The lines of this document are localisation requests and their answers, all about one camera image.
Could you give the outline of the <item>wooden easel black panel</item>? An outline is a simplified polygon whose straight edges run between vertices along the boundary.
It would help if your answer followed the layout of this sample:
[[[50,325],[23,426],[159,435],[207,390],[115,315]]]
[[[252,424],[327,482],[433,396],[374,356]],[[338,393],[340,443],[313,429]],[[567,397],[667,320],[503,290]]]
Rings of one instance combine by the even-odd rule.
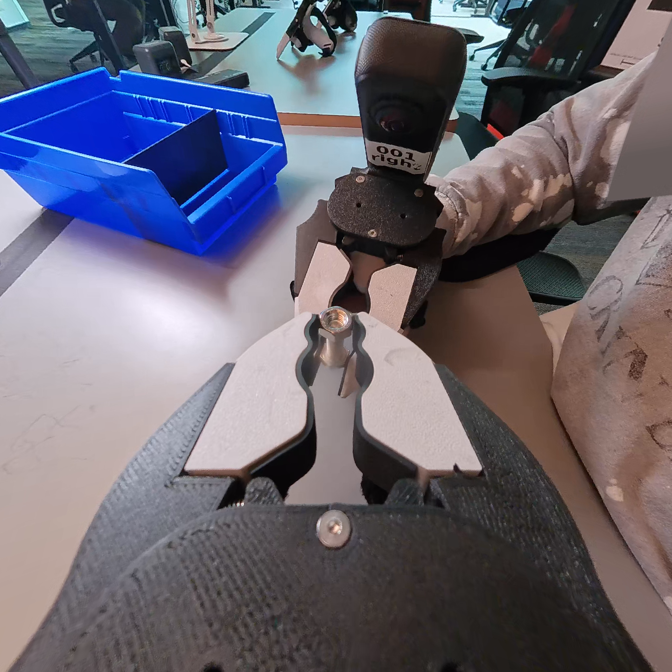
[[[226,52],[242,44],[248,35],[245,32],[217,32],[215,23],[215,3],[205,1],[205,29],[197,23],[197,1],[186,1],[189,37],[186,38],[190,50]]]

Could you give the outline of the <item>person's patterned sweatshirt torso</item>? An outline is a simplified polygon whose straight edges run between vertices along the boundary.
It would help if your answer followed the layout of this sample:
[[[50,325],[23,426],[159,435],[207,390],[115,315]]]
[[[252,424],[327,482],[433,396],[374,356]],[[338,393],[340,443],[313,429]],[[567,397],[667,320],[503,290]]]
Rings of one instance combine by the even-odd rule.
[[[671,610],[671,197],[649,200],[578,302],[552,398]]]

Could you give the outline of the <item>white fiducial marker board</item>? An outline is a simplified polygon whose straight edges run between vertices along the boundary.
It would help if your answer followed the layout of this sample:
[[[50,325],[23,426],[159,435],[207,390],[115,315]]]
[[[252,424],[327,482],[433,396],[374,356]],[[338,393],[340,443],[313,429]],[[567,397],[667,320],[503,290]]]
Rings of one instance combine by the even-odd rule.
[[[600,65],[627,69],[655,52],[671,21],[671,1],[635,1]]]

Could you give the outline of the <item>silver hex nut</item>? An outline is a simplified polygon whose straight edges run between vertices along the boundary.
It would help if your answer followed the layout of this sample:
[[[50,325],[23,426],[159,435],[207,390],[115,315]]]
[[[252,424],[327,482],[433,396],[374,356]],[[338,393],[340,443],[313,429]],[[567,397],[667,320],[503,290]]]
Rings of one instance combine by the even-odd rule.
[[[342,307],[329,307],[320,315],[321,330],[328,336],[343,340],[351,334],[353,316],[350,311]]]

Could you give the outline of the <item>black plastic bin divider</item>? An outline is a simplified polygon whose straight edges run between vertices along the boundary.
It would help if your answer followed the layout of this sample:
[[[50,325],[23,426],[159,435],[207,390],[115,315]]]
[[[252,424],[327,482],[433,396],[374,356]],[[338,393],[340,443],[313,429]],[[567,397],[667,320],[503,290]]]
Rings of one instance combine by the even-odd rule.
[[[203,202],[232,179],[215,110],[131,156],[124,164],[154,172],[175,202],[188,208],[193,200]]]

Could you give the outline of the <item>black mesh office chair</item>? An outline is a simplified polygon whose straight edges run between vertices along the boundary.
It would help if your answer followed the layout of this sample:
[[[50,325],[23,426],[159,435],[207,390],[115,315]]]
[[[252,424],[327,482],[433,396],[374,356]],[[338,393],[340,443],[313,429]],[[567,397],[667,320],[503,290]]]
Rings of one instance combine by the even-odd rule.
[[[533,1],[514,24],[492,70],[481,123],[508,136],[567,96],[609,80],[601,64],[634,1]]]

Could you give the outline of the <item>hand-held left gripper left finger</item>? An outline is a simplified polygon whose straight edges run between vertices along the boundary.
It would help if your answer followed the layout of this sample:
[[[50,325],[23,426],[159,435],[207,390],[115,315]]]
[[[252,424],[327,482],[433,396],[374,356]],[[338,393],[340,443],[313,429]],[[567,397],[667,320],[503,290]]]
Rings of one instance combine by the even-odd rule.
[[[232,365],[185,463],[190,476],[270,478],[284,497],[315,463],[315,315],[303,313]]]

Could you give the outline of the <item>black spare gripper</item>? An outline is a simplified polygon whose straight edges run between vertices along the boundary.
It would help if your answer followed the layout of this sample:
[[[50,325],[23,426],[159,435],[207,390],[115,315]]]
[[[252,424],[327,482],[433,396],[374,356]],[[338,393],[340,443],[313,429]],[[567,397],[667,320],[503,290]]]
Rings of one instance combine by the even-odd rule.
[[[335,29],[353,33],[357,28],[357,12],[350,1],[328,1],[324,10],[317,1],[302,1],[276,48],[276,59],[286,47],[304,53],[315,46],[322,57],[330,57],[337,47]]]

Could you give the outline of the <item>black flat case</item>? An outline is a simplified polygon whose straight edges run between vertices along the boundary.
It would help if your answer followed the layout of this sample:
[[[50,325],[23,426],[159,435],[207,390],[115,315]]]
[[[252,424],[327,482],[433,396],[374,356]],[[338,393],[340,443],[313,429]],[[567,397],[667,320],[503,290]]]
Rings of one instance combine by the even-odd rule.
[[[234,89],[246,89],[250,85],[249,75],[246,71],[225,69],[223,71],[209,72],[195,79],[199,83],[207,85],[223,86]]]

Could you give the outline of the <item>grey wood-edged table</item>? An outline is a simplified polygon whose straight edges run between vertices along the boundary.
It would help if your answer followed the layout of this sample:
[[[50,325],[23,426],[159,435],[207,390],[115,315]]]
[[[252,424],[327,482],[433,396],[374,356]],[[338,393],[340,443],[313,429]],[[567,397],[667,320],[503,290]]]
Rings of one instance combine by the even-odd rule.
[[[239,8],[216,22],[218,32],[248,32],[249,36],[226,58],[215,66],[215,72],[234,69],[248,73],[251,90],[202,85],[189,81],[168,79],[163,83],[151,82],[149,75],[122,74],[132,88],[141,95],[166,98],[173,104],[196,105],[220,112],[255,115],[271,118],[270,103],[261,95],[273,98],[282,124],[292,124],[296,116],[329,116],[354,118],[359,123],[355,69],[357,53],[367,30],[378,20],[391,21],[392,56],[399,57],[402,65],[417,65],[421,74],[433,73],[438,68],[440,46],[429,43],[435,38],[438,44],[451,38],[463,44],[462,35],[455,29],[407,19],[396,13],[363,12],[358,15],[357,29],[353,34],[337,36],[337,47],[332,56],[321,57],[315,47],[301,53],[287,47],[280,60],[276,47],[285,36],[290,20],[296,11],[279,9]]]

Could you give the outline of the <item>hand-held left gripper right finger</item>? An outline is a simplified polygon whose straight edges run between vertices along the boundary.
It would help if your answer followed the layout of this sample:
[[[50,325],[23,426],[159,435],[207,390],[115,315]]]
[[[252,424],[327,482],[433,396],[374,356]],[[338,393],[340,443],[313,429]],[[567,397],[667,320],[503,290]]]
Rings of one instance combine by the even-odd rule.
[[[411,479],[425,491],[436,477],[481,475],[445,367],[368,313],[354,319],[354,351],[354,460],[368,481],[390,491]]]

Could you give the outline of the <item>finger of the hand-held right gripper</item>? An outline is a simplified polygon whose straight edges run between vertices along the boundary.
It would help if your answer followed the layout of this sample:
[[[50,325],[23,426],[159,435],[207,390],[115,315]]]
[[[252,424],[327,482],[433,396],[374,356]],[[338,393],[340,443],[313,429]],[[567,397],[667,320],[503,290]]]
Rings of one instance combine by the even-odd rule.
[[[360,324],[353,318],[352,350],[344,365],[340,397],[346,398],[358,389],[358,364],[370,367],[382,364],[384,358],[395,349],[410,348],[400,329],[416,273],[413,267],[396,264],[372,274],[368,286],[370,311],[362,315],[364,322],[360,333],[364,352],[361,356],[357,354],[356,327],[360,327]]]
[[[331,307],[336,293],[348,282],[351,271],[351,261],[342,250],[331,243],[318,242],[295,299],[295,315],[318,315]]]

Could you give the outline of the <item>blue plastic bin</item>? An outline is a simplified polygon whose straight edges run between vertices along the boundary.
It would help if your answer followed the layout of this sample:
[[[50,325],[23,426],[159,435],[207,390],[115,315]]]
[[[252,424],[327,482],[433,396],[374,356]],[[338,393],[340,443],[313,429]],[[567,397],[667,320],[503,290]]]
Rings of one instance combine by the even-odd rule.
[[[141,95],[105,68],[1,99],[1,169],[41,206],[202,255],[240,236],[237,221],[275,185],[288,154],[273,98],[271,118],[173,104]],[[201,203],[179,206],[154,172],[124,161],[217,111],[232,179]]]

